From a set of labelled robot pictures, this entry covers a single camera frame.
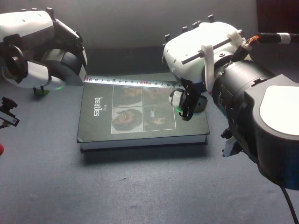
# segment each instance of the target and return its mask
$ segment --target red ball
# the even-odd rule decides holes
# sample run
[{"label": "red ball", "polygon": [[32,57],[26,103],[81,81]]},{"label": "red ball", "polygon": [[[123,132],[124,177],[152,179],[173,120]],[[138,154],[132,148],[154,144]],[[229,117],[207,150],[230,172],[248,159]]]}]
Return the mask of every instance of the red ball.
[{"label": "red ball", "polygon": [[4,152],[4,147],[3,145],[0,144],[0,155],[2,155],[3,152]]}]

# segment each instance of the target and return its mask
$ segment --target gray wall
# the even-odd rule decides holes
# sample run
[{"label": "gray wall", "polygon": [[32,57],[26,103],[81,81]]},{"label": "gray wall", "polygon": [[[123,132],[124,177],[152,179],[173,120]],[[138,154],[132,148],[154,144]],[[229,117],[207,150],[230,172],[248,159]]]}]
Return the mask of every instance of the gray wall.
[{"label": "gray wall", "polygon": [[54,8],[82,34],[87,49],[159,46],[165,34],[177,36],[209,14],[243,29],[247,38],[257,32],[256,0],[2,0],[0,12],[32,7]]}]

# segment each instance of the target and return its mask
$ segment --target robotic arm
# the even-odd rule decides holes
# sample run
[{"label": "robotic arm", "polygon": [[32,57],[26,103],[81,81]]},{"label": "robotic arm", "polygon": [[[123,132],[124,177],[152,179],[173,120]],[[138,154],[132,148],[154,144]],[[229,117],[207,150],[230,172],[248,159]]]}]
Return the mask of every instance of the robotic arm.
[{"label": "robotic arm", "polygon": [[173,40],[166,35],[162,61],[185,88],[173,91],[170,103],[188,121],[204,111],[207,91],[228,119],[223,156],[243,151],[270,181],[299,190],[299,84],[249,57],[257,42],[288,44],[299,35],[260,33],[246,41],[242,31],[209,19]]},{"label": "robotic arm", "polygon": [[[52,8],[0,14],[0,57],[4,78],[35,94],[84,83],[87,58],[82,37],[56,19]],[[17,104],[8,98],[2,101],[0,128],[17,126],[19,120],[10,113]]]}]

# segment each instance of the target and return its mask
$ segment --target black book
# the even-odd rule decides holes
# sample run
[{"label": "black book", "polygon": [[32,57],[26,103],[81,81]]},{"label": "black book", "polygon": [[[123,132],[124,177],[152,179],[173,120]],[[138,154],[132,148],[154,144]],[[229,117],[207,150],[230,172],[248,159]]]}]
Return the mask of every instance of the black book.
[{"label": "black book", "polygon": [[206,143],[206,113],[183,121],[172,89],[85,83],[77,142],[82,150]]}]

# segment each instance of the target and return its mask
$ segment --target white tape measure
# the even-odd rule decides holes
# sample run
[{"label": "white tape measure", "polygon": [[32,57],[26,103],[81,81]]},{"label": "white tape measure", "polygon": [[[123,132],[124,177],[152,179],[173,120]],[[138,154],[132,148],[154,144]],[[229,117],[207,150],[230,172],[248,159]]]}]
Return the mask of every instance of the white tape measure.
[{"label": "white tape measure", "polygon": [[155,81],[155,80],[138,80],[132,78],[121,77],[106,77],[106,76],[89,76],[86,75],[85,83],[99,83],[111,85],[131,85],[131,86],[144,86],[144,87],[157,87],[157,88],[181,88],[182,84],[173,81]]}]

